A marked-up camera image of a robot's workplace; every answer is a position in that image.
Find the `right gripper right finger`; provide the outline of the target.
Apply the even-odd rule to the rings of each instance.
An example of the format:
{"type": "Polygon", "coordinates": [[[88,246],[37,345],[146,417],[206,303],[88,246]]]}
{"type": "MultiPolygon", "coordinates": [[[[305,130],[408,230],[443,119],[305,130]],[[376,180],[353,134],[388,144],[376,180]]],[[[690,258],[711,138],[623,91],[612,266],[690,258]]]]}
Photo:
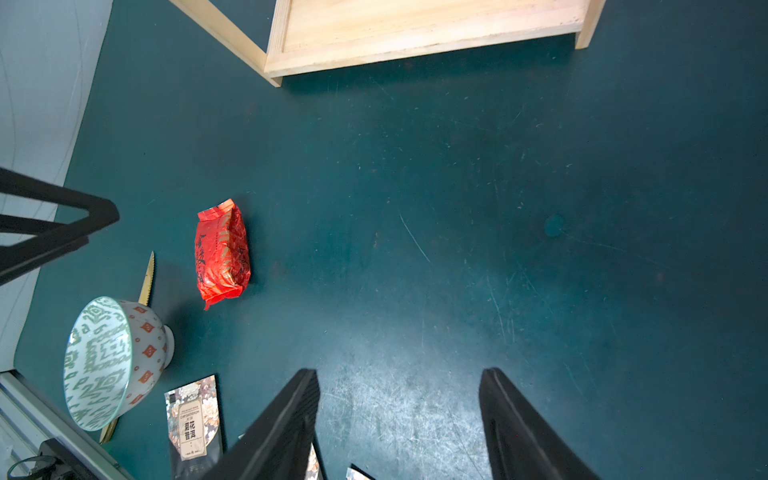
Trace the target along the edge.
{"type": "Polygon", "coordinates": [[[504,372],[482,372],[479,404],[494,479],[595,479],[504,372]]]}

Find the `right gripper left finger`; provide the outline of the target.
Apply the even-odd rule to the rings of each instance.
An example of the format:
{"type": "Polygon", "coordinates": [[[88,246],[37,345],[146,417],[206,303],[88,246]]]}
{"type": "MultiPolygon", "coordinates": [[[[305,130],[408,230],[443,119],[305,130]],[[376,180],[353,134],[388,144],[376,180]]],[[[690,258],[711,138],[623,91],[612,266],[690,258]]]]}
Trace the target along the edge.
{"type": "Polygon", "coordinates": [[[320,400],[317,372],[301,369],[206,479],[303,479],[320,400]]]}

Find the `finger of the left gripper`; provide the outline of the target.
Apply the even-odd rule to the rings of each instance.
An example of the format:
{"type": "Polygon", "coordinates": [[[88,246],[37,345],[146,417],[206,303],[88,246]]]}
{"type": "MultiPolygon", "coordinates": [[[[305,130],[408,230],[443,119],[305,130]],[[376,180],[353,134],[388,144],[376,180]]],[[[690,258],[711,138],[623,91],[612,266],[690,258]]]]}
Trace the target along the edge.
{"type": "Polygon", "coordinates": [[[1,248],[3,285],[85,246],[91,234],[116,223],[120,218],[116,205],[108,199],[46,183],[5,168],[1,170],[1,192],[64,205],[87,213],[85,217],[69,224],[3,214],[3,234],[27,237],[21,242],[1,248]]]}

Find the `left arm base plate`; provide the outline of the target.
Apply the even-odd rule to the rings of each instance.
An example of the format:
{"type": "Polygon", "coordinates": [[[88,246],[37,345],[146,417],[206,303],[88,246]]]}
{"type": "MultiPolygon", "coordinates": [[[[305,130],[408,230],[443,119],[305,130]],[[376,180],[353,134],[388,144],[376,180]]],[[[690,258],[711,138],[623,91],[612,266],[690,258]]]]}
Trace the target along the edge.
{"type": "Polygon", "coordinates": [[[71,449],[59,439],[43,441],[32,456],[11,459],[10,465],[1,468],[1,478],[27,479],[131,479],[119,466],[104,457],[89,456],[83,451],[71,449]]]}

